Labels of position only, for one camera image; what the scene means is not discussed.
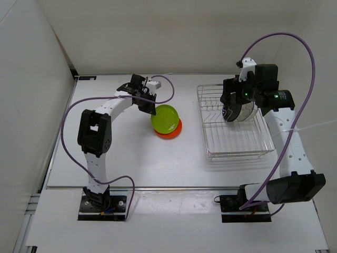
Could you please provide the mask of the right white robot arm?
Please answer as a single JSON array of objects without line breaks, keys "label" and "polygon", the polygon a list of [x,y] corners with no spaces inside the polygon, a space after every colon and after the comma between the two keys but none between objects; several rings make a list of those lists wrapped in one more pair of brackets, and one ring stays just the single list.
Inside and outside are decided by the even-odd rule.
[{"label": "right white robot arm", "polygon": [[244,105],[253,103],[268,124],[278,159],[262,183],[246,184],[236,204],[244,211],[260,203],[286,204],[310,201],[326,184],[308,160],[296,127],[303,111],[295,111],[292,94],[280,90],[278,66],[256,64],[245,58],[238,64],[240,74],[223,82],[223,119],[235,121]]}]

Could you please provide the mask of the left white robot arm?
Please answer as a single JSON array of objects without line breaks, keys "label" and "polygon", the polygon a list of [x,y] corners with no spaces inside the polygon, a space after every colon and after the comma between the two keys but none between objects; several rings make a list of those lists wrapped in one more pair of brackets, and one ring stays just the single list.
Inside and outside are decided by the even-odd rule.
[{"label": "left white robot arm", "polygon": [[142,112],[155,115],[156,91],[160,81],[133,74],[130,82],[117,88],[114,96],[95,110],[81,115],[77,142],[84,153],[88,185],[83,188],[89,202],[98,211],[111,206],[110,187],[106,178],[106,153],[112,145],[112,123],[126,109],[136,104]]}]

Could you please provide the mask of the orange plate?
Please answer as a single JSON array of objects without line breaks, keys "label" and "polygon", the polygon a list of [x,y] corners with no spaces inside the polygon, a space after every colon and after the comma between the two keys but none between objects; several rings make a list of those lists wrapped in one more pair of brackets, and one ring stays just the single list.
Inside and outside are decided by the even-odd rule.
[{"label": "orange plate", "polygon": [[156,130],[154,130],[154,132],[156,133],[156,135],[158,137],[160,137],[164,140],[171,140],[171,139],[176,138],[181,133],[182,127],[183,127],[182,121],[181,121],[181,119],[179,119],[179,123],[177,125],[177,128],[173,132],[168,133],[168,134],[162,134],[162,133],[157,132]]}]

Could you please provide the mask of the yellow-green plate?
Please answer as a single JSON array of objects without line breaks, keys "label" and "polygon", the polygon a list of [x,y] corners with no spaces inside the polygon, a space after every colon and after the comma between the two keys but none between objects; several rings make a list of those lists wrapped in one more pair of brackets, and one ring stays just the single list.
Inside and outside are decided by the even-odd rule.
[{"label": "yellow-green plate", "polygon": [[162,104],[157,106],[156,115],[151,116],[151,124],[154,130],[160,134],[173,132],[179,124],[179,114],[172,106]]}]

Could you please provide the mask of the clear glass plate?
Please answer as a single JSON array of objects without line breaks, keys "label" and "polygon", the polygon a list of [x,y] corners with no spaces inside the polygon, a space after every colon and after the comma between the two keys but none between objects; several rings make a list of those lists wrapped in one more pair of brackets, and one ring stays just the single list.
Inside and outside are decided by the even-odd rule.
[{"label": "clear glass plate", "polygon": [[245,113],[244,107],[245,107],[246,104],[244,104],[244,105],[232,104],[232,105],[236,105],[237,109],[240,109],[240,114],[238,115],[238,117],[235,120],[238,120],[238,121],[244,121],[245,120],[246,113]]},{"label": "clear glass plate", "polygon": [[256,115],[257,109],[256,109],[256,105],[253,102],[246,104],[244,109],[246,113],[245,120],[249,120]]}]

